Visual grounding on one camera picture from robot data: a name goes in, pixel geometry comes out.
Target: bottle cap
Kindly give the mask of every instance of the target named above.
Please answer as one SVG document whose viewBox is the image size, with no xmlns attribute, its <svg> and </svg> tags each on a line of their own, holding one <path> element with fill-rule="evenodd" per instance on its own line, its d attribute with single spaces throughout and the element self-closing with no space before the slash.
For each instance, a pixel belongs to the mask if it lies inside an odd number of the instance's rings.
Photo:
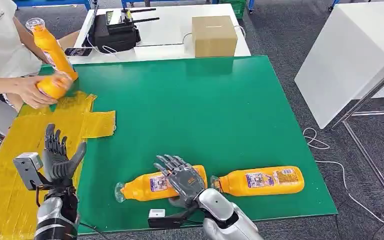
<svg viewBox="0 0 384 240">
<path fill-rule="evenodd" d="M 115 200 L 117 200 L 117 202 L 119 203 L 122 203 L 126 200 L 125 195 L 122 192 L 124 187 L 125 187 L 125 184 L 122 182 L 118 182 L 115 185 L 115 189 L 114 189 Z"/>
<path fill-rule="evenodd" d="M 222 185 L 220 184 L 220 178 L 216 176 L 211 176 L 210 178 L 211 181 L 211 188 L 219 191 L 220 193 L 223 192 L 222 190 Z"/>
<path fill-rule="evenodd" d="M 40 32 L 45 29 L 45 21 L 39 17 L 30 18 L 25 23 L 25 27 L 32 32 Z"/>
</svg>

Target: green crate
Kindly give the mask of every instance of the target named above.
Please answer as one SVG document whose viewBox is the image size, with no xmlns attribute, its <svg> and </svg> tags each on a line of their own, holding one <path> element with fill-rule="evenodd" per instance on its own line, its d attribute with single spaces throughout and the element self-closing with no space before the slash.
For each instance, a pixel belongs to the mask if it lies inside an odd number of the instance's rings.
<svg viewBox="0 0 384 240">
<path fill-rule="evenodd" d="M 230 4 L 237 19 L 242 19 L 247 1 L 243 0 L 219 0 L 219 4 Z"/>
</svg>

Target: smartphone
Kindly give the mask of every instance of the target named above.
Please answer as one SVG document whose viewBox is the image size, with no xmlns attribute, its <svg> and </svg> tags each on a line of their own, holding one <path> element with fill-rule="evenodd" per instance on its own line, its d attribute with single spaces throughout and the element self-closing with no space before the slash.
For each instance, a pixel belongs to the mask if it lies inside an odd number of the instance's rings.
<svg viewBox="0 0 384 240">
<path fill-rule="evenodd" d="M 73 56 L 73 57 L 87 57 L 91 54 L 92 52 L 91 47 L 83 47 L 83 48 L 72 48 L 69 47 L 67 48 L 64 53 L 67 56 Z"/>
</svg>

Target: green mat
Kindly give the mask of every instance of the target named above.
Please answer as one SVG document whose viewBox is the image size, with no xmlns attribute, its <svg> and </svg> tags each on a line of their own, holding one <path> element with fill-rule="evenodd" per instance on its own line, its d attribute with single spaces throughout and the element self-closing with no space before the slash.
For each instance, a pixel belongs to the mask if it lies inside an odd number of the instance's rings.
<svg viewBox="0 0 384 240">
<path fill-rule="evenodd" d="M 76 65 L 78 87 L 98 96 L 94 112 L 116 110 L 114 136 L 89 139 L 78 187 L 81 221 L 101 231 L 148 228 L 166 199 L 118 203 L 117 182 L 156 172 L 155 155 L 179 155 L 210 176 L 293 165 L 296 194 L 226 197 L 252 220 L 337 214 L 332 198 L 266 56 Z M 202 220 L 197 213 L 193 220 Z M 80 233 L 91 230 L 80 227 Z"/>
</svg>

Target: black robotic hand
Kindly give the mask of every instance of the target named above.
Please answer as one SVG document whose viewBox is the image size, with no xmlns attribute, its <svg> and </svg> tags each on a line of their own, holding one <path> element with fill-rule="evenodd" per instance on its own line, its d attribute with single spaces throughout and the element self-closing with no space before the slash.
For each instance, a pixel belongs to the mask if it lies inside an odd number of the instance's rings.
<svg viewBox="0 0 384 240">
<path fill-rule="evenodd" d="M 179 198 L 170 198 L 169 201 L 176 207 L 188 208 L 195 198 L 205 190 L 205 184 L 200 174 L 179 156 L 157 155 L 165 166 L 159 163 L 153 165 L 164 174 L 173 188 L 179 193 Z"/>
<path fill-rule="evenodd" d="M 82 142 L 73 157 L 67 157 L 66 141 L 64 136 L 60 142 L 61 131 L 58 129 L 54 133 L 55 124 L 49 124 L 46 128 L 44 137 L 45 148 L 43 150 L 43 171 L 45 178 L 50 181 L 60 181 L 71 179 L 79 163 L 86 153 L 86 142 Z"/>
</svg>

